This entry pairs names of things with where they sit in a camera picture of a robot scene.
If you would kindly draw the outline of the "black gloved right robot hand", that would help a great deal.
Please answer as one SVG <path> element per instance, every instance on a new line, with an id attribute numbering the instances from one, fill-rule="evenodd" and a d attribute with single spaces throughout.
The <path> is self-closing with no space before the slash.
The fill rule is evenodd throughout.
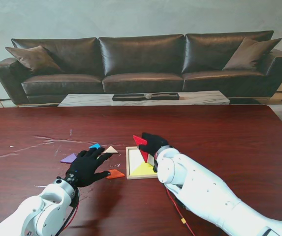
<path id="1" fill-rule="evenodd" d="M 143 132 L 141 138 L 146 140 L 147 144 L 140 144 L 138 146 L 139 149 L 143 152 L 150 154 L 151 156 L 155 156 L 155 154 L 161 147 L 169 146 L 168 141 L 158 135 Z"/>

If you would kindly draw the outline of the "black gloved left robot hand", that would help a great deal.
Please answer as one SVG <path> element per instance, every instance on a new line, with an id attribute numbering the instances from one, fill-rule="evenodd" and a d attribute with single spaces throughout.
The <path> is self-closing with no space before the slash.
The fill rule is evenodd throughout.
<path id="1" fill-rule="evenodd" d="M 96 173 L 98 167 L 112 156 L 111 153 L 103 153 L 104 151 L 103 147 L 94 147 L 78 153 L 76 159 L 66 171 L 64 180 L 71 186 L 79 188 L 89 186 L 110 176 L 109 171 Z"/>

